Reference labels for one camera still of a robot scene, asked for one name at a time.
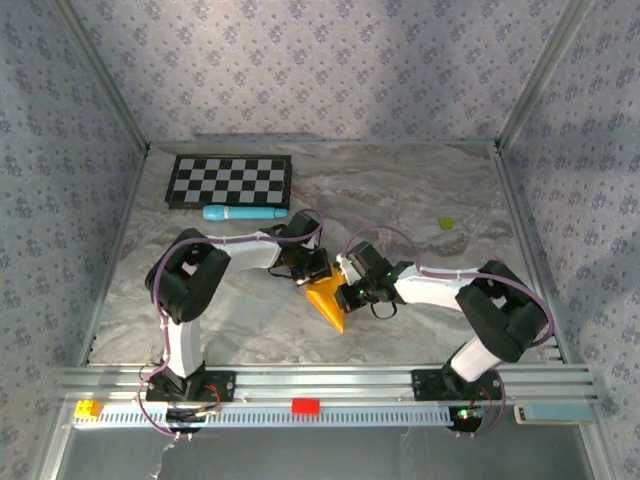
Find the patterned wallpaper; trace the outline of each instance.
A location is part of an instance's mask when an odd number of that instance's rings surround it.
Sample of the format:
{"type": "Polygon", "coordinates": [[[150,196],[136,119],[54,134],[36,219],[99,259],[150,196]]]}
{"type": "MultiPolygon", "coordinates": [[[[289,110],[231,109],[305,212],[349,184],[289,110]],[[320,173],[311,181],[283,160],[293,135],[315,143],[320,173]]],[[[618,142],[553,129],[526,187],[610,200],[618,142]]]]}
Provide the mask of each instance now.
{"type": "Polygon", "coordinates": [[[77,361],[139,154],[46,2],[0,2],[0,478],[77,361]]]}
{"type": "Polygon", "coordinates": [[[640,4],[596,2],[508,154],[563,324],[640,479],[640,4]]]}
{"type": "Polygon", "coordinates": [[[72,3],[147,141],[438,140],[498,134],[566,0],[72,3]]]}

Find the orange triangular block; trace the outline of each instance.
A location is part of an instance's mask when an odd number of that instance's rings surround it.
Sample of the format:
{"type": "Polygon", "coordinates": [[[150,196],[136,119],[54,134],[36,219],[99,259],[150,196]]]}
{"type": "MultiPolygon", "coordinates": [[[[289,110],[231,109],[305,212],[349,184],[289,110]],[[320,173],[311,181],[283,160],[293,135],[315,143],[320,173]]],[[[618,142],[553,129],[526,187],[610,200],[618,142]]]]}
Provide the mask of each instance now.
{"type": "Polygon", "coordinates": [[[344,333],[344,312],[336,302],[335,293],[345,283],[342,273],[331,266],[331,276],[307,285],[307,298],[329,323],[344,333]]]}

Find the enclosure wall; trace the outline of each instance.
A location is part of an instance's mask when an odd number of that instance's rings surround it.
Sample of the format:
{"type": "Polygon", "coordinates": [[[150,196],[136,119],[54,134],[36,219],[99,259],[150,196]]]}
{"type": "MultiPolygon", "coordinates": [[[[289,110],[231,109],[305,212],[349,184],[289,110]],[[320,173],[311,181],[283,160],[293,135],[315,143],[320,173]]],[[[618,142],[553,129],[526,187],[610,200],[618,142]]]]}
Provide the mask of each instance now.
{"type": "Polygon", "coordinates": [[[507,159],[566,336],[640,478],[640,6],[596,2],[507,159]]]}
{"type": "Polygon", "coordinates": [[[147,141],[494,138],[565,0],[72,1],[147,141]]]}
{"type": "Polygon", "coordinates": [[[140,159],[46,2],[0,2],[0,478],[73,364],[140,159]]]}

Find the black and white checkerboard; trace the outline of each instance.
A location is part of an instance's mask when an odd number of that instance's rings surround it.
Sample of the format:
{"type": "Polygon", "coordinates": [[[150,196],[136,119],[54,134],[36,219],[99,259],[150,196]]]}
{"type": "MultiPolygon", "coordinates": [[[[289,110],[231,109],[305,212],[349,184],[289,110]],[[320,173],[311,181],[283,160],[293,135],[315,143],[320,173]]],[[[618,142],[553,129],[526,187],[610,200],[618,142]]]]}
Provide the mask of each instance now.
{"type": "Polygon", "coordinates": [[[291,157],[178,155],[165,201],[169,208],[206,205],[289,208],[291,157]]]}

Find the yellow block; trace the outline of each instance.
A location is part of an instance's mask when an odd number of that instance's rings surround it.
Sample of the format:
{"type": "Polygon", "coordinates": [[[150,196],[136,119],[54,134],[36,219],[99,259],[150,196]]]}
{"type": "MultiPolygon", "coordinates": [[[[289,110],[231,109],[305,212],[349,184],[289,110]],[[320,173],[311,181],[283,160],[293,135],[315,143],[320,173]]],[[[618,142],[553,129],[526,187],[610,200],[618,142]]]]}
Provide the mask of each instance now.
{"type": "Polygon", "coordinates": [[[102,404],[95,400],[78,400],[75,418],[98,418],[102,411],[102,404]]]}
{"type": "Polygon", "coordinates": [[[331,276],[307,285],[307,298],[329,323],[340,333],[344,333],[344,312],[338,306],[335,293],[345,283],[344,276],[331,266],[331,276]]]}

